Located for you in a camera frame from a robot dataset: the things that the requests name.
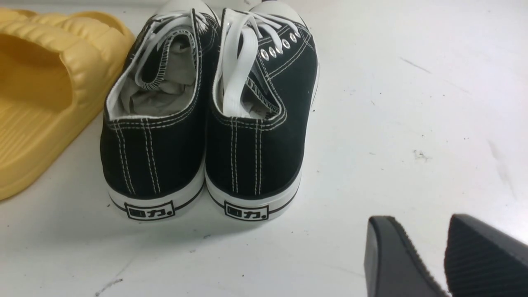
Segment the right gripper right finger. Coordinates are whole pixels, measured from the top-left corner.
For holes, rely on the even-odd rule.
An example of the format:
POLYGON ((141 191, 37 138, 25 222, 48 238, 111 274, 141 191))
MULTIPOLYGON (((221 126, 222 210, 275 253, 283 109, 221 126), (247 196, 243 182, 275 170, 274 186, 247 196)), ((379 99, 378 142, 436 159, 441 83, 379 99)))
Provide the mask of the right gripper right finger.
POLYGON ((526 297, 528 247, 467 214, 453 214, 444 270, 453 297, 526 297))

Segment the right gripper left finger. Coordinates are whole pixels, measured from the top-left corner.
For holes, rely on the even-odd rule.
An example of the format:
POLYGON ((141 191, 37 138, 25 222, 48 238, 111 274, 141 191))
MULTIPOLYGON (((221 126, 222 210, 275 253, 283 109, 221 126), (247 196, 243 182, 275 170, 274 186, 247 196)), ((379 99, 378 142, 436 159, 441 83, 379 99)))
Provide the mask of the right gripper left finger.
POLYGON ((364 257, 369 297, 447 297, 416 251, 403 226, 391 216, 368 218, 364 257))

